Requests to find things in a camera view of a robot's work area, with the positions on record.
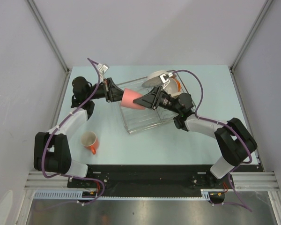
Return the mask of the pink tumbler cup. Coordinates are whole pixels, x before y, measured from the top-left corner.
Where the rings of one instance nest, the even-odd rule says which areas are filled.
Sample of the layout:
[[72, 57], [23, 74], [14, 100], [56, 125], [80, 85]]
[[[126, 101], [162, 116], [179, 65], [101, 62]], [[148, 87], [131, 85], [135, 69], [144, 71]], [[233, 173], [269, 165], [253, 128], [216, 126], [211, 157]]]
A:
[[122, 100], [120, 102], [120, 106], [125, 107], [125, 108], [136, 109], [136, 110], [144, 110], [145, 109], [144, 106], [141, 106], [139, 104], [135, 104], [133, 102], [135, 99], [138, 99], [142, 96], [143, 96], [142, 94], [140, 94], [140, 93], [138, 93], [134, 90], [125, 88], [123, 96], [122, 96]]

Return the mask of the white deep plate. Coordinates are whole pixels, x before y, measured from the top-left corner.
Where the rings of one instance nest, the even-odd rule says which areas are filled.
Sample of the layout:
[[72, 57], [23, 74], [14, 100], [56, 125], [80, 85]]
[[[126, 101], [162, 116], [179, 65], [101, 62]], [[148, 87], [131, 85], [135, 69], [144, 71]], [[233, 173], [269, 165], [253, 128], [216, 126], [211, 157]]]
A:
[[141, 86], [143, 88], [150, 88], [150, 87], [156, 87], [156, 86], [162, 86], [163, 88], [166, 87], [167, 84], [162, 85], [161, 81], [159, 79], [159, 75], [161, 75], [162, 73], [170, 73], [170, 72], [167, 72], [165, 70], [153, 72], [152, 74], [147, 76], [146, 81]]

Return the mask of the orange white bowl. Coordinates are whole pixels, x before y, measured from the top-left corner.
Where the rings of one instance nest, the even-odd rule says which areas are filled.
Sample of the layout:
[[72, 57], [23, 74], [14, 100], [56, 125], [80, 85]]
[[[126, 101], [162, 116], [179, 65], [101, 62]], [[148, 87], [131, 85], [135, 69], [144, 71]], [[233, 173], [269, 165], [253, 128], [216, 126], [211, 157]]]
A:
[[164, 91], [173, 98], [176, 98], [182, 93], [179, 82], [171, 77], [169, 78], [169, 83], [164, 87]]

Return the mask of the orange mug with handle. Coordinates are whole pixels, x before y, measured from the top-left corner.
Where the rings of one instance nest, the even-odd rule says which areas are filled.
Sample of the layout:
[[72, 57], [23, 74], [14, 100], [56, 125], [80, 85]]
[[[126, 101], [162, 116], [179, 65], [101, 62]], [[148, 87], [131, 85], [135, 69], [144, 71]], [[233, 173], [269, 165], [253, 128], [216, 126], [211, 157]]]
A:
[[84, 148], [90, 150], [93, 155], [99, 148], [99, 140], [94, 132], [85, 132], [80, 138], [81, 144]]

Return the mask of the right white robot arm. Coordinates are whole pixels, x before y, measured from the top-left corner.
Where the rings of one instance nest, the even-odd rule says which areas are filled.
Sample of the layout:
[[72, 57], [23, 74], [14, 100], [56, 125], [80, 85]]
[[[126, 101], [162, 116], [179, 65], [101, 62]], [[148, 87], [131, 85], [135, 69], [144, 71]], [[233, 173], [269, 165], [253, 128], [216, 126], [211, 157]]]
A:
[[198, 116], [192, 108], [192, 96], [181, 93], [177, 97], [154, 87], [148, 94], [136, 98], [133, 103], [148, 109], [155, 110], [158, 107], [177, 113], [174, 124], [177, 129], [192, 131], [214, 138], [219, 146], [222, 156], [211, 166], [207, 175], [207, 184], [212, 188], [218, 188], [224, 181], [223, 177], [249, 159], [258, 145], [242, 121], [232, 118], [228, 121], [218, 121]]

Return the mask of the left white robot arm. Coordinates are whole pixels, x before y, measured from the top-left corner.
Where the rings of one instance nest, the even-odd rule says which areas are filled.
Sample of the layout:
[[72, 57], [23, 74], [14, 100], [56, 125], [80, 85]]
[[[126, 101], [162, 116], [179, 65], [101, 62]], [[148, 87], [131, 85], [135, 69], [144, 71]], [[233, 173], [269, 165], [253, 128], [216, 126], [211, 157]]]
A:
[[111, 78], [92, 85], [79, 76], [72, 81], [73, 95], [70, 113], [60, 124], [47, 132], [38, 132], [34, 141], [34, 168], [54, 176], [63, 174], [78, 177], [83, 187], [90, 187], [94, 175], [88, 172], [88, 165], [72, 159], [69, 140], [76, 131], [90, 119], [94, 111], [94, 100], [104, 98], [107, 102], [121, 101], [124, 94]]

